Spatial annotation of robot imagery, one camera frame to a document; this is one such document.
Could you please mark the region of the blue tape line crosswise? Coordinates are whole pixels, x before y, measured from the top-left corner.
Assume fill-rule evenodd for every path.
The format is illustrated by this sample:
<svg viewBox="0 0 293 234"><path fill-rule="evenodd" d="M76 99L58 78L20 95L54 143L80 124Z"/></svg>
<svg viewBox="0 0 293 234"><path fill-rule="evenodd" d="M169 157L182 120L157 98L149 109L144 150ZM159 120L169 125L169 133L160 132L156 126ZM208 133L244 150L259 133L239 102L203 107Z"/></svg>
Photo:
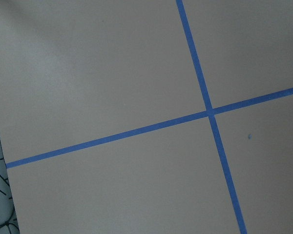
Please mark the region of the blue tape line crosswise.
<svg viewBox="0 0 293 234"><path fill-rule="evenodd" d="M39 154L39 155L36 155L36 156L31 156L31 157L19 159L19 160L16 160L16 161L6 163L6 169L18 167L18 166L21 166L21 165L29 164L29 163L40 161L40 160L44 160L44 159L47 159L47 158L52 158L52 157L55 157L55 156L68 154L68 153L71 153L71 152L74 152L74 151L78 151L78 150L82 150L82 149L86 149L86 148L106 144L106 143L117 141L117 140L120 140L120 139L124 139L124 138L128 138L128 137L141 135L141 134L144 134L144 133L148 133L148 132L168 128L168 127L179 125L179 124L182 124L182 123L187 123L187 122L191 122L191 121L194 121L194 120L199 120L199 119L206 118L206 117L208 119L212 119L212 118L215 118L215 116L218 115L218 114L222 114L222 113L230 112L230 111L233 111L233 110L253 106L253 105L256 105L256 104L259 104L259 103L263 103L263 102L271 101L271 100L274 100L274 99L287 97L287 96L290 96L290 95L293 95L293 88L289 88L289 89L285 89L285 90L282 90L282 91L266 94L266 95L259 96L259 97L250 98L250 99L247 99L247 100L235 102L235 103L228 104L228 105L225 105L225 106L220 106L220 107L213 108L213 109L210 109L210 110L207 110L207 111L202 111L202 112L198 112L198 113L195 113L195 114L191 114L191 115L187 115L187 116L183 116L183 117L179 117L179 118L175 118L175 119L170 119L170 120L167 120L167 121L164 121L164 122L159 122L159 123L152 124L152 125L149 125L149 126L129 130L129 131L114 134L114 135L111 135L111 136L106 136L106 137L103 137L103 138L91 140L91 141L76 144L76 145L73 145L73 146L68 146L68 147L65 147L65 148L62 148L62 149L57 149L57 150L47 152L47 153L43 153L43 154Z"/></svg>

